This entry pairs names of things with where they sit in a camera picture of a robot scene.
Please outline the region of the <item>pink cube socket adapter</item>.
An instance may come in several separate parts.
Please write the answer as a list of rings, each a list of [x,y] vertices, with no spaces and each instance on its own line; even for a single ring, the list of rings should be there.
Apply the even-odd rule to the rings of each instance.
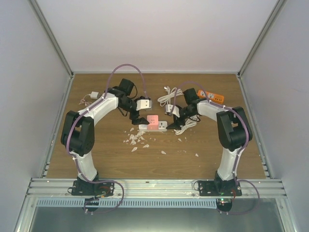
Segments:
[[[149,125],[147,125],[147,129],[150,131],[158,130],[159,120],[158,115],[148,115],[147,120],[149,121]]]

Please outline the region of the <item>white pink power strip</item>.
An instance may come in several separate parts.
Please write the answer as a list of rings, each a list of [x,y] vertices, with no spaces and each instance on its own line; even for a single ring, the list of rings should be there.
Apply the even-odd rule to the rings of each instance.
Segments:
[[[140,131],[150,131],[150,132],[166,132],[167,131],[168,122],[167,121],[159,121],[158,125],[139,125],[138,129]]]

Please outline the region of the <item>orange power strip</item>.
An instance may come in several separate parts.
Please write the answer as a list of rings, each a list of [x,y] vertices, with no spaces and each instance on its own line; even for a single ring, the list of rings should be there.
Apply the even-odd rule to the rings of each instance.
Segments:
[[[207,91],[206,91],[206,94],[207,94],[208,98],[210,100],[212,100],[213,102],[218,103],[218,104],[224,103],[224,96],[223,95],[219,95],[219,94],[215,94],[215,93],[207,92]],[[198,90],[197,96],[199,98],[205,98],[205,93],[202,90]]]

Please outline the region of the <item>white usb charger plug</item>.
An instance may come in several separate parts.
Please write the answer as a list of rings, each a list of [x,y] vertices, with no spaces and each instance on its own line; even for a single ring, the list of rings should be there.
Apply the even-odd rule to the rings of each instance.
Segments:
[[[91,99],[97,100],[99,97],[100,97],[99,92],[92,91],[91,94],[90,94]]]

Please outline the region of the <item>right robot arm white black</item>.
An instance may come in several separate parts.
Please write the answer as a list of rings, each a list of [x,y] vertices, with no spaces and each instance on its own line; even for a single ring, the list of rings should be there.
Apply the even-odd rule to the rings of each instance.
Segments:
[[[167,129],[180,130],[185,126],[185,121],[194,116],[205,116],[217,123],[223,152],[220,166],[210,185],[218,195],[224,196],[237,188],[239,160],[253,134],[242,107],[226,107],[214,102],[207,93],[204,94],[204,97],[199,97],[195,89],[191,88],[183,92],[186,107],[180,107],[175,103],[166,104],[166,114],[173,116],[173,123]]]

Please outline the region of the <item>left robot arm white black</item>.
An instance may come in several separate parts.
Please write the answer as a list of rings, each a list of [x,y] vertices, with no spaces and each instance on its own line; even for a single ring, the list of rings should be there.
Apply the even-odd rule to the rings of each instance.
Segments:
[[[66,114],[60,141],[72,157],[78,178],[84,181],[83,190],[88,195],[95,195],[99,191],[99,182],[96,181],[98,172],[91,153],[95,143],[96,124],[117,108],[129,113],[133,125],[149,124],[146,118],[140,117],[140,110],[150,109],[151,99],[146,96],[130,98],[134,86],[133,82],[122,79],[119,86],[107,88],[107,91],[88,107]]]

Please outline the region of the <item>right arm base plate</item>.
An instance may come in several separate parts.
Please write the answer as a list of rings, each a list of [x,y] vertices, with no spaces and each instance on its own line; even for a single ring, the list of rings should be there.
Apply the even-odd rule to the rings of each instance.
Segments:
[[[200,196],[232,197],[242,195],[242,191],[239,189],[240,184],[236,185],[234,180],[223,182],[215,180],[198,180],[197,184]]]

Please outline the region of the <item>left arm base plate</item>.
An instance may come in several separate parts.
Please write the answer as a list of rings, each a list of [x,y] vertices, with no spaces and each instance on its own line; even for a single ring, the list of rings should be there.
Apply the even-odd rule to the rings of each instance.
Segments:
[[[113,191],[114,183],[92,184],[81,179],[75,180],[72,187],[68,188],[72,196],[109,197],[113,196]]]

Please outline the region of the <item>aluminium front rail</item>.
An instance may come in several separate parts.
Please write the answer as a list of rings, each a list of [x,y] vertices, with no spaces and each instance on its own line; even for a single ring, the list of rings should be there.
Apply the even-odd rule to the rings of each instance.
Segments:
[[[124,193],[115,185],[113,198],[189,199],[200,198],[197,184],[189,179],[117,179]],[[28,197],[70,197],[68,188],[74,179],[33,178],[26,193]],[[278,179],[250,180],[261,198],[286,198],[284,186]]]

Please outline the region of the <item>right aluminium frame post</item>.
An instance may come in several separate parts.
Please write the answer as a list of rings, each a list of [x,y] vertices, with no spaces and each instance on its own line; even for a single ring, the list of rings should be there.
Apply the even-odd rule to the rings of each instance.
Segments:
[[[269,16],[267,17],[266,22],[264,23],[261,31],[259,32],[252,48],[250,49],[248,55],[246,56],[246,59],[244,63],[242,64],[241,68],[237,72],[237,78],[240,79],[242,75],[244,74],[246,68],[250,64],[252,58],[254,57],[257,49],[260,47],[261,43],[263,42],[264,38],[266,37],[267,33],[269,32],[270,28],[274,24],[276,18],[280,14],[283,6],[285,5],[286,0],[277,0],[273,9],[271,10]]]

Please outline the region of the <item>aluminium frame post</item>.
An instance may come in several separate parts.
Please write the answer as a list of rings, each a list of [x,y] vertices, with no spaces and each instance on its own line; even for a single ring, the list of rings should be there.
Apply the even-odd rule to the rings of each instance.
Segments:
[[[49,41],[51,42],[55,52],[57,53],[62,65],[64,66],[66,72],[69,74],[69,77],[72,79],[74,73],[73,73],[72,69],[70,68],[70,65],[69,65],[67,59],[65,58],[64,53],[63,53],[62,49],[60,48],[60,46],[57,42],[57,39],[54,36],[54,33],[52,32],[51,27],[50,27],[49,23],[47,22],[47,19],[44,16],[44,13],[43,13],[41,7],[39,6],[39,4],[36,0],[28,0],[28,2],[30,4],[30,6],[32,7],[35,15],[37,16],[40,24],[42,25],[46,35],[48,36]]]
[[[283,6],[285,5],[286,0],[277,0],[273,9],[271,10],[269,16],[267,17],[266,22],[264,23],[261,31],[259,32],[252,48],[250,49],[248,55],[246,56],[246,59],[244,63],[242,64],[241,68],[237,72],[237,78],[240,79],[242,75],[244,74],[246,68],[250,64],[252,58],[254,57],[257,49],[260,47],[261,43],[263,42],[264,38],[266,37],[267,33],[269,32],[270,28],[274,24],[276,18],[280,14]]]

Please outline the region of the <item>left aluminium frame post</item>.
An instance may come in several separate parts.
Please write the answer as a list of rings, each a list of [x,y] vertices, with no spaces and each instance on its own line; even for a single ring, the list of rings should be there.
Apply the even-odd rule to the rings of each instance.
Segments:
[[[47,22],[47,19],[44,16],[44,13],[43,13],[41,7],[39,6],[39,4],[36,0],[28,0],[28,2],[30,4],[30,6],[32,7],[35,15],[37,16],[40,24],[42,25],[46,35],[48,36],[49,41],[51,42],[55,52],[57,53],[62,65],[64,66],[66,72],[69,74],[69,77],[72,79],[74,73],[73,73],[72,69],[70,68],[70,65],[69,65],[67,59],[65,58],[64,53],[63,53],[62,49],[60,48],[60,46],[57,42],[57,39],[54,36],[54,33],[52,32],[51,27],[50,27],[49,23]]]

